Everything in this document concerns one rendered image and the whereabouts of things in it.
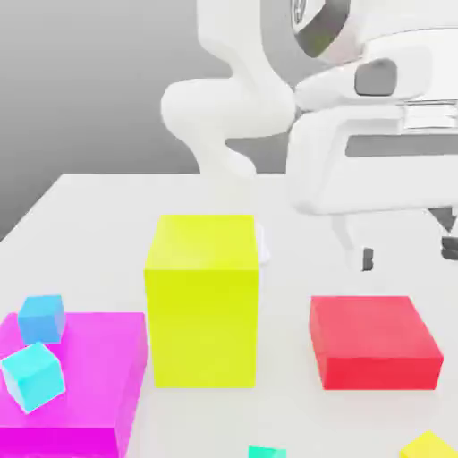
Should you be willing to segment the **large yellow box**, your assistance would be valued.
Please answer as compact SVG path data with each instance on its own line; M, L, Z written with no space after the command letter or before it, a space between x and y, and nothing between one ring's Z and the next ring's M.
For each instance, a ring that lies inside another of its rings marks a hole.
M154 384L256 384L259 260L251 215L162 215L144 267Z

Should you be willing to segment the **small cyan cube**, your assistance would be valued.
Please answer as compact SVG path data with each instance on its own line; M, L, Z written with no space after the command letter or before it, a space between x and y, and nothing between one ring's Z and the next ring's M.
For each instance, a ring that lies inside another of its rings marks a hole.
M0 360L8 394L29 414L65 392L61 362L41 342Z

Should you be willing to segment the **large red box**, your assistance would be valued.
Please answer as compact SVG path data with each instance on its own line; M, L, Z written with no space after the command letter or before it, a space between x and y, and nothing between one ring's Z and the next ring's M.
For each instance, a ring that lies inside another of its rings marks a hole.
M444 361L407 296L313 296L309 330L326 390L434 390Z

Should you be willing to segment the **large magenta box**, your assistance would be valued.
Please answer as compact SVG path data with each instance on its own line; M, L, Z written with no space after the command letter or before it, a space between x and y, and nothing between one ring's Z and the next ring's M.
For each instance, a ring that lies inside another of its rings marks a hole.
M0 458L125 458L148 360L144 314L70 313L48 349L65 391L29 414L0 371Z

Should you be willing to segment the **small teal cube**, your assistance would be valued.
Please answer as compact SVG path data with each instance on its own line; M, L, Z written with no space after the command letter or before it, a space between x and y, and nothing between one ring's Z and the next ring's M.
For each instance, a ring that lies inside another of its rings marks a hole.
M287 453L283 448L250 445L248 458L287 458Z

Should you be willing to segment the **small blue cube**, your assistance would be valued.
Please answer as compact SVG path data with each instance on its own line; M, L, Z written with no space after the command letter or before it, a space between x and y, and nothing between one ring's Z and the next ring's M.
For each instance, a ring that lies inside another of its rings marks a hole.
M22 341L57 344L62 341L66 323L60 294L29 296L18 313Z

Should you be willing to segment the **small yellow cube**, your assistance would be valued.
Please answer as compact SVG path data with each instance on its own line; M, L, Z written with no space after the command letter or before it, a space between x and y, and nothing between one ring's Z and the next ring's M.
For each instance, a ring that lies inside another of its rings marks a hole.
M458 458L458 452L428 430L404 446L399 452L399 458Z

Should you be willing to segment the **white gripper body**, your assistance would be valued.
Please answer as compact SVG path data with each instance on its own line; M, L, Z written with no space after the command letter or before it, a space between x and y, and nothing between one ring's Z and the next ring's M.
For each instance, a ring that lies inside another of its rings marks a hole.
M458 155L347 157L353 135L398 135L399 106L340 106L303 114L288 143L293 206L334 215L458 206Z

